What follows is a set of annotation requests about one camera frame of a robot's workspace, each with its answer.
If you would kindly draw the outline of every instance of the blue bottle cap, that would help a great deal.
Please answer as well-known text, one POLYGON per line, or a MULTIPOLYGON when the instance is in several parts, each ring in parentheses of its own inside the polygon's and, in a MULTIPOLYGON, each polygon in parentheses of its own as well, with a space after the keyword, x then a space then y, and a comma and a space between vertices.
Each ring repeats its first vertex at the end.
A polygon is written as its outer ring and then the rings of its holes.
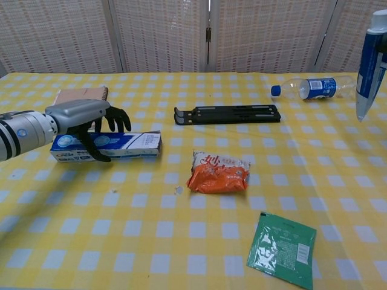
POLYGON ((272 86, 272 96, 278 97, 281 94, 281 86, 272 86))

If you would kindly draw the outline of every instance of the blue bottle label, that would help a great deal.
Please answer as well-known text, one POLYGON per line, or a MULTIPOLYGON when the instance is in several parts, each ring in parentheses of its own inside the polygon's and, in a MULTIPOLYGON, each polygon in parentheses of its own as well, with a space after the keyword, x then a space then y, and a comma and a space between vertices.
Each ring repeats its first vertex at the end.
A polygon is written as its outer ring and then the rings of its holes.
POLYGON ((312 98, 331 98, 337 89, 336 81, 332 77, 325 79, 308 79, 308 83, 310 90, 306 100, 312 98))
POLYGON ((382 54, 376 49, 383 43, 383 40, 383 34, 366 34, 359 74, 357 75, 357 93, 362 97, 371 98, 372 101, 376 97, 385 73, 385 67, 382 64, 387 62, 386 54, 382 54))

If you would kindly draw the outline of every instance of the snack bag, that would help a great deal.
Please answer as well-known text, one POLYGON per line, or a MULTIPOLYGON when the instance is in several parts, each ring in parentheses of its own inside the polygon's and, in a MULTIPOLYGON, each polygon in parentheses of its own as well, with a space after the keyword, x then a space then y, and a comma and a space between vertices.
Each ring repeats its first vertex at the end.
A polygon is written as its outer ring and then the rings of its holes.
POLYGON ((315 239, 314 228, 262 212, 247 266, 313 290, 315 239))
POLYGON ((250 163, 225 155, 193 153, 189 189, 201 193, 223 193, 245 190, 250 163))

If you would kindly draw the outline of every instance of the green packet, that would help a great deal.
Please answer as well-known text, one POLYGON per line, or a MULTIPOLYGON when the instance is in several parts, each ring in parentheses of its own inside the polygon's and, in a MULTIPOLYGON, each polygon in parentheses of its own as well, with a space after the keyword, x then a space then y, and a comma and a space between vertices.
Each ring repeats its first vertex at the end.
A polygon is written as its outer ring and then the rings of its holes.
POLYGON ((314 228, 262 212, 247 266, 312 290, 315 238, 314 228))

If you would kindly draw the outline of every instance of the cardboard box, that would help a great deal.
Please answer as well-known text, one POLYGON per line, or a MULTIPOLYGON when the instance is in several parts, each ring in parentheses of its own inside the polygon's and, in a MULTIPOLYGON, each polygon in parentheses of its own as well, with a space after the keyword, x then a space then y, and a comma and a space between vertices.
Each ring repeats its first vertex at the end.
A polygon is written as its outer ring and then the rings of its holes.
MULTIPOLYGON (((101 153, 114 159, 156 157, 161 151, 161 133, 89 133, 101 153)), ((58 135, 50 150, 59 162, 95 161, 80 141, 71 135, 58 135)))

